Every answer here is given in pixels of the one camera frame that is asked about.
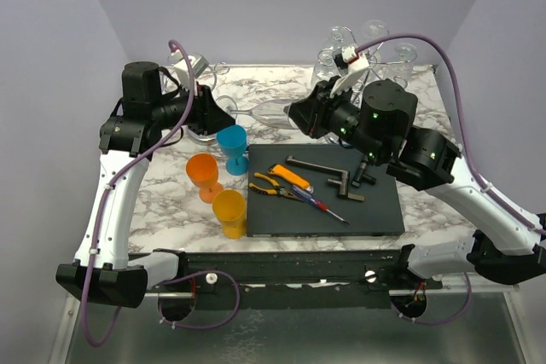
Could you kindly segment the small clear wine glass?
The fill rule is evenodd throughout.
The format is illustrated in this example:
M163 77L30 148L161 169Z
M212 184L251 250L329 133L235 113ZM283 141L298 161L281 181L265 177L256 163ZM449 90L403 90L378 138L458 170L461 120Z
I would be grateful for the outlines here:
M264 126L283 130L294 128L288 117L292 103L292 99L272 99L260 102L249 109L239 109L236 101L228 95L222 95L216 100L216 104L233 118L238 115L246 115Z

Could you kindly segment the clear tumbler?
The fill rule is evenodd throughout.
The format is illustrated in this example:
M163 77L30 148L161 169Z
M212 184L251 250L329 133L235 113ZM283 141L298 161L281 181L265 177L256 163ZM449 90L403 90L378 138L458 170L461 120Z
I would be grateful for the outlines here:
M391 78L405 89L413 73L417 49L411 43L399 43L394 49L398 54L398 61L392 66Z

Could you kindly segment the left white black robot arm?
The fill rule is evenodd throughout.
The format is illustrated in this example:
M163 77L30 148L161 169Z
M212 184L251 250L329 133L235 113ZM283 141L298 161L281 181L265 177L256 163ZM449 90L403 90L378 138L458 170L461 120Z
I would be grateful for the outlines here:
M208 63L191 58L174 73L132 62L121 75L123 95L99 132L100 174L84 238L73 261L58 266L57 283L81 302L136 308L153 286L181 291L189 281L180 251L159 249L132 260L129 232L138 192L166 130L210 136L234 124L197 78Z

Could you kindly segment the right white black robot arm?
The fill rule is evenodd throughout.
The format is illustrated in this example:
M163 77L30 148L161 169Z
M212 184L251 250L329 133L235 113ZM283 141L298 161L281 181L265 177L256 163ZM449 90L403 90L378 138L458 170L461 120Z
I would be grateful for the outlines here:
M396 181L440 199L467 218L475 232L435 246L404 246L392 268L394 282L410 289L437 274L475 272L515 285L545 273L545 217L509 204L472 174L461 150L436 130L417 127L418 98L392 80L368 84L359 107L351 90L332 94L337 78L317 83L292 102L288 117L311 138L336 134L386 167Z

